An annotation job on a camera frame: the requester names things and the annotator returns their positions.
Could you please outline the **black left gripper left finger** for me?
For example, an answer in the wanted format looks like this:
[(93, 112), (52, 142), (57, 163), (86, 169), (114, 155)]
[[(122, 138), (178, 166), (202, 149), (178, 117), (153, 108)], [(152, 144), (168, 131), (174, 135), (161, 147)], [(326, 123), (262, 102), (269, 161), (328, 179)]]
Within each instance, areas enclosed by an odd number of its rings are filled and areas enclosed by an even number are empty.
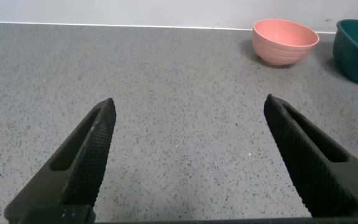
[(5, 208), (8, 222), (94, 223), (115, 123), (112, 98), (94, 106)]

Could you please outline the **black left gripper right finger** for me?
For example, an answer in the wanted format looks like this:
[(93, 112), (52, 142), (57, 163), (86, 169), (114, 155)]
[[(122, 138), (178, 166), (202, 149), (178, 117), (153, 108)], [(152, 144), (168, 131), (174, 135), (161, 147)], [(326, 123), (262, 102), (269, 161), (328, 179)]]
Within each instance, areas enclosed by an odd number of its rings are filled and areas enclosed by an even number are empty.
[(264, 116), (291, 181), (313, 217), (358, 217), (358, 158), (283, 99)]

